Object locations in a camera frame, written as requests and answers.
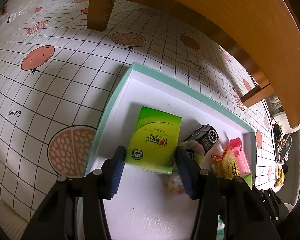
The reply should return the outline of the wooden nightstand cabinet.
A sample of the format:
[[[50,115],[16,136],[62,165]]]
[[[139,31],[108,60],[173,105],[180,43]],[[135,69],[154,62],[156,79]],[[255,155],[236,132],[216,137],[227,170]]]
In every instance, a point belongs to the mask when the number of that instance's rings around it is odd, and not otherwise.
[[[106,28],[115,0],[90,0],[87,26]],[[300,125],[300,0],[126,0],[166,12],[233,56],[258,85],[250,107],[276,93],[291,127]]]

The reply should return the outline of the yellow toy pile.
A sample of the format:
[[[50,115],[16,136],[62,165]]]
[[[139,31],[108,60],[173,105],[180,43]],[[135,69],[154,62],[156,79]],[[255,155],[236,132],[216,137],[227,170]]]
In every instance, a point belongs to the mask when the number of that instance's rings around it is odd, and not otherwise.
[[[275,167],[275,183],[274,187],[281,187],[285,182],[285,174],[281,164],[276,164]]]

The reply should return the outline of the white teal shallow tray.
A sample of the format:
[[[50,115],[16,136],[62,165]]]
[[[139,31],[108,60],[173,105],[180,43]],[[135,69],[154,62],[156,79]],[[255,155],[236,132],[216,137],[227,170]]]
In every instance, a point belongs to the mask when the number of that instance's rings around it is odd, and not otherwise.
[[[118,146],[127,160],[117,194],[104,201],[111,239],[189,239],[198,201],[166,189],[177,144],[200,126],[214,131],[209,158],[240,139],[255,164],[254,130],[234,113],[180,81],[133,63],[117,85],[97,128],[87,170],[100,168]]]

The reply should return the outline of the clear plastic bag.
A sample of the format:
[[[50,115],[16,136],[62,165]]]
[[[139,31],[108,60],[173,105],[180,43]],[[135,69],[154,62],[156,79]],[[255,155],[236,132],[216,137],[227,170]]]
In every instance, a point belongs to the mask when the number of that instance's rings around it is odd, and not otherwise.
[[[17,9],[0,16],[0,38],[10,35],[25,23],[35,12],[37,0],[23,3]]]

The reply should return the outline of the black tangled item pile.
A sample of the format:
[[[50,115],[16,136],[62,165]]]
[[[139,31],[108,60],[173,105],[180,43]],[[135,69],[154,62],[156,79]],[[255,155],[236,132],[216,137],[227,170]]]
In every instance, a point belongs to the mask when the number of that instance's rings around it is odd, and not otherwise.
[[[278,148],[282,139],[282,129],[277,123],[272,124],[272,128],[274,133],[275,147]]]

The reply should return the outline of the yellow snack packet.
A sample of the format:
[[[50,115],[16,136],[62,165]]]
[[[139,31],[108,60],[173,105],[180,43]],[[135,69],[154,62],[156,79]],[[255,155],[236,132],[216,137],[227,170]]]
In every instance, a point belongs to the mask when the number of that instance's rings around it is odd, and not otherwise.
[[[219,178],[232,179],[239,175],[239,167],[230,145],[221,154],[211,154],[210,167]]]

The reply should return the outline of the pink hair roller clip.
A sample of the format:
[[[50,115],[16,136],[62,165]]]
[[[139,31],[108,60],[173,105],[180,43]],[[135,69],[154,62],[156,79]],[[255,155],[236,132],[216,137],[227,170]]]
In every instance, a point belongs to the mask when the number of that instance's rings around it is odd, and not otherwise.
[[[243,150],[243,144],[240,138],[231,139],[229,142],[231,150],[235,156],[235,160],[238,165],[239,174],[247,175],[251,173],[251,169],[246,158],[245,152]]]

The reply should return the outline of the smartphone on floor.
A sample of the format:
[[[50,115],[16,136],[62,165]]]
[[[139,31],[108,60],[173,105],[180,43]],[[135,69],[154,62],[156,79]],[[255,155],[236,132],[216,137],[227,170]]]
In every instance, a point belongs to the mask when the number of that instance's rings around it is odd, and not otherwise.
[[[288,155],[288,152],[292,146],[292,136],[291,134],[285,134],[282,137],[282,140],[279,144],[278,155],[279,155],[279,163],[284,160],[284,157]]]

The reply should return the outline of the black toy car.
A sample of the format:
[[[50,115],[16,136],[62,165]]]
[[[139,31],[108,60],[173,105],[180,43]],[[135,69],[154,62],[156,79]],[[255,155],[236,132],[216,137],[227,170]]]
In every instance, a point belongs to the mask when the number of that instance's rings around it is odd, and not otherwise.
[[[194,131],[185,141],[194,140],[198,142],[204,149],[204,155],[211,150],[211,148],[218,141],[219,136],[216,130],[210,125],[202,125]]]

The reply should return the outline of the green tissue pack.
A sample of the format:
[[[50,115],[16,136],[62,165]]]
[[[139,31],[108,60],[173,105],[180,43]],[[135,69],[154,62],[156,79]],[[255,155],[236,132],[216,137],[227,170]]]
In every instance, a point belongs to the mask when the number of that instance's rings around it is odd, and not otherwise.
[[[179,116],[141,107],[125,162],[147,171],[172,174],[181,121]]]
[[[243,180],[247,183],[250,189],[253,189],[253,174],[251,172],[243,172],[240,174]]]

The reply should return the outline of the white fuzzy rug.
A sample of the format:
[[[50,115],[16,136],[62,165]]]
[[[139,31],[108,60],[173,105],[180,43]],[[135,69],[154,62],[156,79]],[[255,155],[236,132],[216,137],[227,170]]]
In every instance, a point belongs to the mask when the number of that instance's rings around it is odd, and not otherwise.
[[[28,222],[0,198],[0,226],[9,239],[21,239]]]

